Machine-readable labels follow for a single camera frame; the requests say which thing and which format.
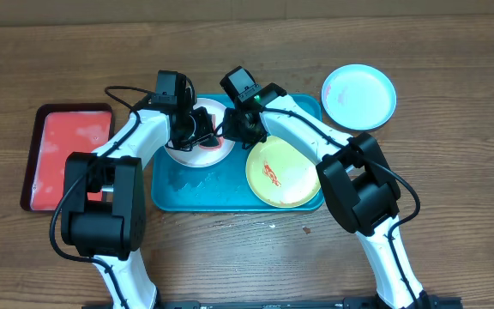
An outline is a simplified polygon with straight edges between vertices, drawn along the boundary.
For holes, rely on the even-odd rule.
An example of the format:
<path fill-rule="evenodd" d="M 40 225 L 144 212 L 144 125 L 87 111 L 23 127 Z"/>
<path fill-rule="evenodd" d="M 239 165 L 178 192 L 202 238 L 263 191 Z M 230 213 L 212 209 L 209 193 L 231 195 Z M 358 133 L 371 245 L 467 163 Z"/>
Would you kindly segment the white plate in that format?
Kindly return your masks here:
<path fill-rule="evenodd" d="M 226 107 L 217 100 L 199 98 L 194 108 L 205 107 L 212 118 L 213 127 L 216 128 L 223 120 Z M 178 151 L 166 148 L 166 152 L 178 163 L 187 167 L 210 167 L 224 160 L 232 151 L 234 141 L 217 137 L 215 146 L 195 146 L 190 152 Z"/>

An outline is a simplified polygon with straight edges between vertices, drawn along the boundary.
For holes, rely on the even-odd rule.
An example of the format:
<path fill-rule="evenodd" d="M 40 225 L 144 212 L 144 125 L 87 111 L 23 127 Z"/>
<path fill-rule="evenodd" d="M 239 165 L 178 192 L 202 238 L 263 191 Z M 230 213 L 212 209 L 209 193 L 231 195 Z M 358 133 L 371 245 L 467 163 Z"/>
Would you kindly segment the light blue plate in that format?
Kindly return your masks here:
<path fill-rule="evenodd" d="M 395 113 L 394 84 L 380 70 L 348 64 L 327 76 L 321 91 L 322 105 L 340 126 L 350 130 L 375 130 Z"/>

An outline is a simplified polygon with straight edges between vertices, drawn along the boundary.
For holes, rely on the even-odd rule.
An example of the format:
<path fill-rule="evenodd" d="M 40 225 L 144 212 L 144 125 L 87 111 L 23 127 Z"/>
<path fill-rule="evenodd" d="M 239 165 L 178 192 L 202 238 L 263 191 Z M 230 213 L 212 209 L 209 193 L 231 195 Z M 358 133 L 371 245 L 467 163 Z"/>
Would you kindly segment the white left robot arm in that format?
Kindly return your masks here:
<path fill-rule="evenodd" d="M 161 70 L 155 89 L 143 95 L 106 144 L 67 158 L 63 197 L 49 230 L 61 258 L 96 267 L 113 308 L 160 304 L 140 250 L 147 224 L 144 168 L 160 148 L 190 152 L 216 141 L 213 121 L 195 106 L 196 91 L 186 75 Z"/>

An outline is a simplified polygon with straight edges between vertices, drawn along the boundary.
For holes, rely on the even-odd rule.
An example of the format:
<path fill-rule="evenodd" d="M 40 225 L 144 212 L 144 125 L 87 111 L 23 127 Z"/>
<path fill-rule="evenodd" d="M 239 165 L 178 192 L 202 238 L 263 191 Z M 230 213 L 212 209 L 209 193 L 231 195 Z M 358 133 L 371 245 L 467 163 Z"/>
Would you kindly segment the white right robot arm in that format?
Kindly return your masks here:
<path fill-rule="evenodd" d="M 377 283 L 377 302 L 386 308 L 428 308 L 430 298 L 417 280 L 402 244 L 401 189 L 413 188 L 386 161 L 368 133 L 350 136 L 299 107 L 284 88 L 258 84 L 237 67 L 220 81 L 234 107 L 222 125 L 225 138 L 249 146 L 276 136 L 316 167 L 328 211 L 357 235 Z"/>

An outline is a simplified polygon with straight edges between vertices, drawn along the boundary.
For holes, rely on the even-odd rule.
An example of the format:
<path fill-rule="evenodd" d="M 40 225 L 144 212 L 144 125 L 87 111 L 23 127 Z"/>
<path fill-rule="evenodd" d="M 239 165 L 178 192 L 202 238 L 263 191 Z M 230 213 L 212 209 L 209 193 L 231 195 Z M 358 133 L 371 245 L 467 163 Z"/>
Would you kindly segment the orange and green sponge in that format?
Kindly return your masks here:
<path fill-rule="evenodd" d="M 199 148 L 204 149 L 204 150 L 210 150 L 210 151 L 220 149 L 221 148 L 220 139 L 218 137 L 211 136 L 207 140 L 205 140 L 204 142 L 201 142 L 199 144 Z"/>

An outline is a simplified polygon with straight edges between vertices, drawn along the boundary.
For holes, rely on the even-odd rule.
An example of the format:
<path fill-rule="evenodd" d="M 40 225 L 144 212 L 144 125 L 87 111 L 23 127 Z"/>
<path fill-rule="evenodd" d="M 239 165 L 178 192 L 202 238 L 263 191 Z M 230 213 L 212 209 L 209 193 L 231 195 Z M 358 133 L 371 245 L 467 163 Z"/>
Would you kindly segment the yellow-green plate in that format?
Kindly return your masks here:
<path fill-rule="evenodd" d="M 302 206 L 321 189 L 315 165 L 276 136 L 259 142 L 250 151 L 245 174 L 253 193 L 279 209 Z"/>

